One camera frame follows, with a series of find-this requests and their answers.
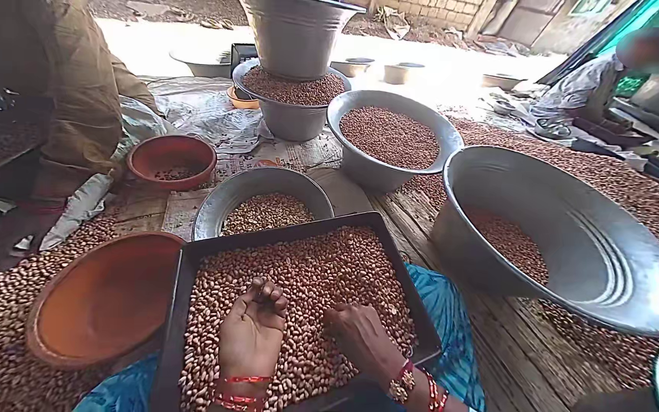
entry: woman's right hand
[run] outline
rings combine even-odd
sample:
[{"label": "woman's right hand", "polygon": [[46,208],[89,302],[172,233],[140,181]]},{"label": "woman's right hand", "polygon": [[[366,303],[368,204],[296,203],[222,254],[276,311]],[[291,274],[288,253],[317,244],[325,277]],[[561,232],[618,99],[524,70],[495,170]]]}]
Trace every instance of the woman's right hand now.
[{"label": "woman's right hand", "polygon": [[372,306],[339,304],[325,312],[325,324],[347,359],[388,389],[406,359],[388,337],[378,312]]}]

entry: clay bowl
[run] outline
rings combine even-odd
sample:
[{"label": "clay bowl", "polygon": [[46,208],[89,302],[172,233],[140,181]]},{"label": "clay bowl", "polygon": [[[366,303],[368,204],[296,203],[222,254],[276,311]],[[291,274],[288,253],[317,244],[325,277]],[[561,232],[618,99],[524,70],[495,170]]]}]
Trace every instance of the clay bowl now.
[{"label": "clay bowl", "polygon": [[[190,136],[158,136],[134,146],[126,157],[129,170],[152,185],[171,191],[186,191],[215,176],[217,154],[212,146]],[[174,169],[200,172],[179,180],[160,180],[157,173]]]},{"label": "clay bowl", "polygon": [[132,351],[165,320],[183,245],[171,233],[135,233],[72,261],[32,305],[26,327],[29,350],[65,370]]}]

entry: black metal tray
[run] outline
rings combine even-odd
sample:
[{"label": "black metal tray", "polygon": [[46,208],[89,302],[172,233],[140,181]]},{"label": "black metal tray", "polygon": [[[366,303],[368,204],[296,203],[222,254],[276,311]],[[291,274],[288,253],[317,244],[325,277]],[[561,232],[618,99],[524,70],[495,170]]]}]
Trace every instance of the black metal tray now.
[{"label": "black metal tray", "polygon": [[[160,353],[157,371],[154,374],[154,382],[151,384],[150,410],[159,412],[179,410],[180,390],[177,381],[184,367],[185,329],[190,308],[190,294],[202,258],[220,251],[310,238],[343,226],[370,227],[378,235],[378,239],[383,244],[385,253],[390,258],[393,269],[395,269],[395,275],[403,287],[408,308],[411,310],[411,318],[414,320],[418,345],[413,348],[411,360],[416,364],[423,364],[437,357],[441,353],[439,335],[436,333],[428,313],[426,313],[421,297],[416,291],[406,267],[403,265],[398,249],[395,248],[395,243],[393,243],[393,238],[378,212],[358,213],[290,227],[198,240],[182,247],[179,253],[172,304],[167,312],[164,345]],[[340,389],[333,389],[323,395],[309,398],[287,407],[286,410],[303,412],[306,410],[337,409],[341,403],[351,398],[356,390],[364,390],[362,388],[367,382],[368,380],[362,375],[358,376],[351,380],[350,384]]]}]

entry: brick wall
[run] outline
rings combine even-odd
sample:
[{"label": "brick wall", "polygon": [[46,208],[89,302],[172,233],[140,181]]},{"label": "brick wall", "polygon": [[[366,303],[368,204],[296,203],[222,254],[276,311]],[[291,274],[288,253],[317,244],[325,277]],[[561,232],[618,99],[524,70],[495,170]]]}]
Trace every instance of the brick wall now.
[{"label": "brick wall", "polygon": [[426,17],[436,26],[466,30],[482,0],[379,0],[378,4],[405,12],[406,16]]}]

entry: bracelet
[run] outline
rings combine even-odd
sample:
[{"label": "bracelet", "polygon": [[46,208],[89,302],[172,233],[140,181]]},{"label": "bracelet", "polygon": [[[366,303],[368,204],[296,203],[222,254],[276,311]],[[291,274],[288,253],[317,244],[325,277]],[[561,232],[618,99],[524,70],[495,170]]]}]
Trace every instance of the bracelet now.
[{"label": "bracelet", "polygon": [[428,410],[429,412],[442,412],[444,410],[444,406],[447,404],[447,399],[449,398],[449,392],[444,390],[444,394],[442,395],[441,399],[439,398],[439,386],[436,385],[436,380],[434,379],[433,376],[431,376],[431,373],[429,373],[427,370],[420,368],[424,374],[426,374],[426,379],[428,380],[428,391],[430,395],[430,399],[428,402]]},{"label": "bracelet", "polygon": [[233,378],[222,378],[221,380],[227,383],[259,383],[271,382],[271,376],[234,376]]},{"label": "bracelet", "polygon": [[416,386],[413,370],[414,364],[410,359],[406,359],[406,363],[401,367],[398,376],[390,381],[388,394],[394,402],[403,405],[408,400],[408,395]]},{"label": "bracelet", "polygon": [[223,400],[223,399],[213,399],[212,402],[215,403],[215,405],[224,407],[225,409],[237,410],[238,412],[246,412],[249,409],[254,411],[259,410],[258,406],[240,405],[238,403],[230,402],[228,400]]}]

